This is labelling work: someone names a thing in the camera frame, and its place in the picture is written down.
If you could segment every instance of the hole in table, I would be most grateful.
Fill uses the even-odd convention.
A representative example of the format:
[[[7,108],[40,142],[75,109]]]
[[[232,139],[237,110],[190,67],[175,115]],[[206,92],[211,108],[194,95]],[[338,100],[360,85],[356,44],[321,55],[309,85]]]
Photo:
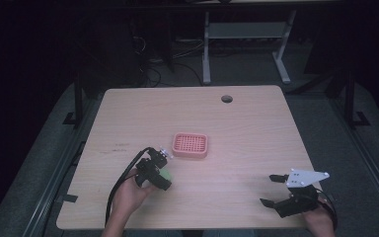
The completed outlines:
[[[229,95],[225,95],[225,96],[221,97],[221,101],[226,103],[226,104],[229,104],[233,101],[233,97],[231,97]]]

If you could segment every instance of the wooden table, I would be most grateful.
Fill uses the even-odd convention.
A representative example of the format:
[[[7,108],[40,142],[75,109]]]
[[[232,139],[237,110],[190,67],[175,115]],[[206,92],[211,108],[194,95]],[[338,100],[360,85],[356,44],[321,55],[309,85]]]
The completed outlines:
[[[233,102],[223,103],[222,96]],[[177,132],[208,136],[204,159],[169,160],[173,176],[130,217],[126,228],[206,229],[302,227],[280,218],[260,198],[288,198],[271,174],[313,170],[276,86],[108,90],[57,219],[61,229],[102,229],[109,193],[147,146],[172,150]]]

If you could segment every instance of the hand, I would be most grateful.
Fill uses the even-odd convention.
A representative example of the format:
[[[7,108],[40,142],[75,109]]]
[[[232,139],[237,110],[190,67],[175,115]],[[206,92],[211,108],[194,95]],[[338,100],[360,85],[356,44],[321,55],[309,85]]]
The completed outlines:
[[[137,186],[134,176],[137,174],[136,169],[132,169],[126,180],[119,186],[113,198],[113,208],[103,232],[103,237],[120,237],[125,227],[125,223],[143,201],[157,188],[150,185],[146,188]]]
[[[303,212],[306,220],[307,229],[315,237],[335,237],[334,224],[328,212],[319,205],[314,210]]]
[[[137,170],[132,169],[127,175],[129,178],[115,192],[112,214],[121,212],[130,215],[151,193],[157,190],[153,185],[146,188],[138,187],[134,180],[135,175],[137,175]]]

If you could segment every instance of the wire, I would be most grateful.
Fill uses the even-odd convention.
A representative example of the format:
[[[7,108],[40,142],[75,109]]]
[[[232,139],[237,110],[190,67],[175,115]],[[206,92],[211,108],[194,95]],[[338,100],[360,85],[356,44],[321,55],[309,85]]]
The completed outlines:
[[[107,209],[106,209],[106,224],[109,221],[110,213],[111,213],[111,206],[113,203],[113,198],[115,195],[115,192],[118,190],[119,186],[124,183],[126,176],[130,172],[130,170],[133,168],[133,166],[137,163],[137,161],[141,158],[141,156],[144,154],[144,152],[148,151],[149,149],[153,149],[151,147],[146,147],[143,150],[141,150],[136,157],[130,162],[130,164],[127,166],[127,168],[124,170],[122,175],[118,178],[115,185],[113,186],[113,189],[110,192],[109,200],[107,202]]]
[[[329,204],[331,206],[328,206],[326,203],[323,203],[323,202],[320,202],[319,201],[319,204],[328,212],[332,215],[332,222],[334,223],[334,230],[337,229],[338,227],[338,213],[337,213],[337,210],[335,209],[335,205],[334,203],[332,202],[332,200],[329,198],[329,196],[323,192],[322,190],[319,190],[317,188],[315,188],[316,191],[319,191],[322,195],[325,196],[326,200],[329,202]]]
[[[150,77],[147,77],[147,81],[149,82],[149,85],[150,85],[150,87],[157,87],[160,83],[161,83],[161,79],[162,79],[162,74],[158,71],[158,70],[156,70],[156,69],[154,69],[154,68],[152,68],[152,67],[149,67],[149,68],[147,68],[148,70],[152,70],[152,71],[154,71],[156,74],[158,74],[158,80],[156,81],[156,84],[154,85],[154,86],[152,86],[151,85],[151,82],[154,82],[154,81],[152,81],[152,79],[150,79]]]
[[[195,71],[192,67],[190,67],[190,66],[188,66],[188,65],[185,65],[185,64],[178,63],[178,62],[176,62],[176,63],[174,63],[174,64],[175,64],[175,65],[182,66],[182,67],[186,67],[187,69],[191,70],[191,71],[193,72],[193,74],[195,74],[196,78],[198,79],[199,85],[200,85],[200,86],[204,86],[204,84],[202,83],[201,78],[198,76],[198,74],[196,73],[196,71]]]

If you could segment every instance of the pink basket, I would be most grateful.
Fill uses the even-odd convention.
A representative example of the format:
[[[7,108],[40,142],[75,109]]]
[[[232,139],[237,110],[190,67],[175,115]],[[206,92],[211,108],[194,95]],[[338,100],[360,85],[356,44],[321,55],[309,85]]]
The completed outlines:
[[[172,152],[178,157],[205,158],[207,156],[207,136],[195,133],[177,133]]]

